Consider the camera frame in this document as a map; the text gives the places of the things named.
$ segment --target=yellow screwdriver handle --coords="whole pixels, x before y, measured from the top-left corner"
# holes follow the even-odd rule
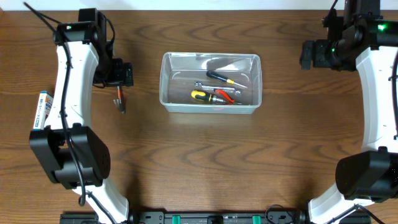
[[[204,92],[204,91],[193,90],[191,93],[191,96],[197,100],[210,102],[212,94]]]

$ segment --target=green connector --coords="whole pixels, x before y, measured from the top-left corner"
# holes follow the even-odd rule
[[[259,215],[253,216],[253,224],[261,224],[261,217]]]
[[[173,215],[172,224],[181,224],[181,217],[179,215]]]

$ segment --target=metal tool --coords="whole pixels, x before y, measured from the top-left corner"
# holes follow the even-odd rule
[[[208,77],[210,77],[210,78],[214,78],[214,79],[220,80],[222,82],[230,83],[232,85],[236,85],[236,86],[239,86],[241,88],[247,88],[247,86],[239,84],[239,83],[236,83],[234,80],[230,80],[228,77],[220,75],[219,73],[216,73],[214,71],[207,71],[206,75]]]
[[[200,87],[202,90],[224,90],[225,92],[235,93],[236,96],[240,96],[242,94],[242,90],[237,90],[235,87],[228,86],[210,86],[204,85],[201,82],[195,82],[195,86]]]
[[[227,104],[227,101],[205,91],[193,90],[191,96],[197,100],[202,100],[210,103]]]
[[[118,99],[113,100],[113,102],[120,112],[122,113],[126,112],[126,107],[124,106],[124,100],[123,100],[123,91],[121,86],[118,86]]]

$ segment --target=white wall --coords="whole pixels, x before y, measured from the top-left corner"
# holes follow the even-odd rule
[[[329,9],[334,0],[25,0],[37,10],[263,10]],[[337,9],[344,8],[339,0]],[[3,10],[27,10],[21,0],[0,0]],[[398,9],[398,0],[381,0],[382,9]]]

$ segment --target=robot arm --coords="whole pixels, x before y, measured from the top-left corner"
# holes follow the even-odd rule
[[[310,221],[338,223],[367,206],[396,197],[396,124],[391,74],[398,50],[397,23],[380,16],[380,1],[346,1],[345,15],[324,18],[328,40],[306,41],[300,63],[334,70],[358,70],[363,89],[362,153],[339,161],[336,183],[308,204]]]
[[[108,148],[91,130],[91,92],[94,83],[104,86],[131,86],[132,67],[119,58],[112,59],[113,43],[106,42],[105,16],[96,9],[79,11],[79,22],[59,24],[57,32],[71,57],[65,101],[66,128],[84,177],[86,201],[98,214],[100,223],[122,223],[129,215],[129,203],[108,177],[111,160]],[[32,131],[30,147],[53,183],[61,183],[81,195],[78,170],[64,144],[60,116],[61,99],[67,73],[67,56],[58,45],[58,76],[52,109],[45,129]]]

